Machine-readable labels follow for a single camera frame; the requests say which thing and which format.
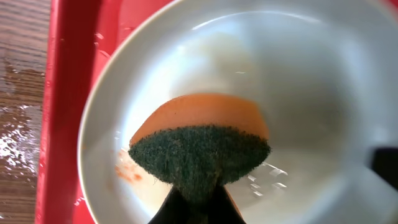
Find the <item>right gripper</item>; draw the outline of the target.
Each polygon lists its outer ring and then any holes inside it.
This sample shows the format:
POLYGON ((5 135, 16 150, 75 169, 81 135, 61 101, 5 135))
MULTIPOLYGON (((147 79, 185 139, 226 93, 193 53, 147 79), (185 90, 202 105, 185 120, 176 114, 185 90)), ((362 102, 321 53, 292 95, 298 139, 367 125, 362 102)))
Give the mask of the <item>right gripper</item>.
POLYGON ((398 187, 397 161, 396 147, 381 147, 375 150, 371 162, 371 169, 396 190, 398 187))

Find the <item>orange green scrub sponge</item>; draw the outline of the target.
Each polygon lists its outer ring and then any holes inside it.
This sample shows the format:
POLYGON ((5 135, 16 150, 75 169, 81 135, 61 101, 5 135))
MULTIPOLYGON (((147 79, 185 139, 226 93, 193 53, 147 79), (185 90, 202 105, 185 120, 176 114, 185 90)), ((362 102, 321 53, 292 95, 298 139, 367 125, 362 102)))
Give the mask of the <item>orange green scrub sponge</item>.
POLYGON ((129 143, 129 156, 190 203, 239 180, 270 154, 268 129, 251 101, 215 93, 174 98, 156 109, 129 143))

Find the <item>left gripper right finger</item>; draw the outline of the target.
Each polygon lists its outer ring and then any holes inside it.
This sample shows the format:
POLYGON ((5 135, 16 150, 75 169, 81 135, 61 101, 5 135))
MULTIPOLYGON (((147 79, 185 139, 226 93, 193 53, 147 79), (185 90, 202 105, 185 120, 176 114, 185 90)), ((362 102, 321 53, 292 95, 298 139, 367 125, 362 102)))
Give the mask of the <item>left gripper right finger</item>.
POLYGON ((209 224, 246 224, 226 189, 217 186, 207 203, 209 224))

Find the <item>light blue top plate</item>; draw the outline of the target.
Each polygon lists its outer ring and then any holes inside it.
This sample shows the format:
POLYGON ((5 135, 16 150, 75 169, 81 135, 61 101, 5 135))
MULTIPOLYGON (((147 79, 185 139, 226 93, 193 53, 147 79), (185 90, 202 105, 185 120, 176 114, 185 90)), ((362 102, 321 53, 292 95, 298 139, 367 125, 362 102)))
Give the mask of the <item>light blue top plate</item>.
POLYGON ((396 223, 372 167, 397 151, 397 8, 387 1, 174 1, 112 54, 81 119, 78 173, 95 223, 147 223, 167 186, 116 175, 160 105, 192 93, 255 102, 265 163, 228 190, 247 223, 396 223))

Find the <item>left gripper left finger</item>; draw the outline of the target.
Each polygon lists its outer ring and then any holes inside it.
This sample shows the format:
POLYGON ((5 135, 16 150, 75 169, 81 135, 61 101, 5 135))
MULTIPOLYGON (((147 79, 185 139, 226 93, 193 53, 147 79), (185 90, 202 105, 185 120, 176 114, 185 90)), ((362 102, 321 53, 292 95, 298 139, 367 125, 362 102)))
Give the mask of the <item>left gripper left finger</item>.
POLYGON ((188 203, 181 193, 172 187, 159 211, 148 224, 186 224, 189 217, 188 203))

